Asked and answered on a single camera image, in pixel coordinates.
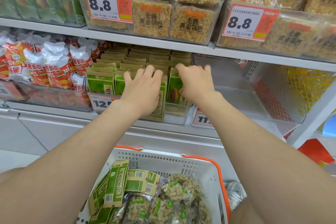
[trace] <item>forearm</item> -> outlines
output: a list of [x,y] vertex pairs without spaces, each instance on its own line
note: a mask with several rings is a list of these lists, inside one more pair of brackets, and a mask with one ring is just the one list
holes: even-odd
[[301,223],[304,217],[305,223],[334,221],[336,200],[330,195],[336,194],[336,182],[330,175],[219,93],[199,107],[216,128],[256,212],[266,223]]
[[90,124],[3,182],[3,223],[72,223],[112,149],[137,118],[130,106],[114,101]]

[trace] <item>store display rack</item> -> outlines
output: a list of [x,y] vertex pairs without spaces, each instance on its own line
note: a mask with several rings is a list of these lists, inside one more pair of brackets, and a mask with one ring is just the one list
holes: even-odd
[[176,41],[154,39],[135,35],[103,32],[89,30],[87,26],[81,28],[51,25],[39,22],[22,21],[15,19],[0,18],[0,25],[7,27],[17,27],[30,30],[38,30],[49,33],[67,34],[82,36],[93,39],[102,39],[127,44],[138,44],[149,47],[167,48],[177,51],[187,51],[193,53],[207,54],[217,57],[227,57],[234,59],[253,60],[258,62],[303,67],[309,69],[319,69],[324,71],[336,72],[336,63],[305,60],[300,58],[263,54],[258,52],[239,51],[227,48],[216,47],[213,43],[209,45],[188,44]]

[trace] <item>blue object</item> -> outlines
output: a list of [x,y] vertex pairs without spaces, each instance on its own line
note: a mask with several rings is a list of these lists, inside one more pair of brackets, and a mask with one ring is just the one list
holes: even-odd
[[323,136],[336,137],[336,113],[333,113],[325,122],[322,130]]

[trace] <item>person's left hand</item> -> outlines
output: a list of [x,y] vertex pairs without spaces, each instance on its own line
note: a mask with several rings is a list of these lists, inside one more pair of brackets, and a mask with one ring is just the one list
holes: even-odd
[[132,80],[129,72],[124,73],[125,89],[121,102],[132,106],[137,116],[145,117],[151,114],[159,102],[159,90],[163,72],[149,65],[146,70],[138,69]]

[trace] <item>hand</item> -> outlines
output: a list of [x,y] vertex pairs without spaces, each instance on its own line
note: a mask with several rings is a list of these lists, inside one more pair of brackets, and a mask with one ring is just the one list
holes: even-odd
[[158,105],[163,72],[149,65],[146,70],[138,69],[132,80],[129,72],[124,73],[125,89],[120,102],[131,106],[137,118],[151,114]]
[[201,66],[186,67],[183,64],[177,64],[175,68],[183,82],[180,94],[191,103],[200,106],[209,98],[209,95],[215,92],[209,65],[203,69]]

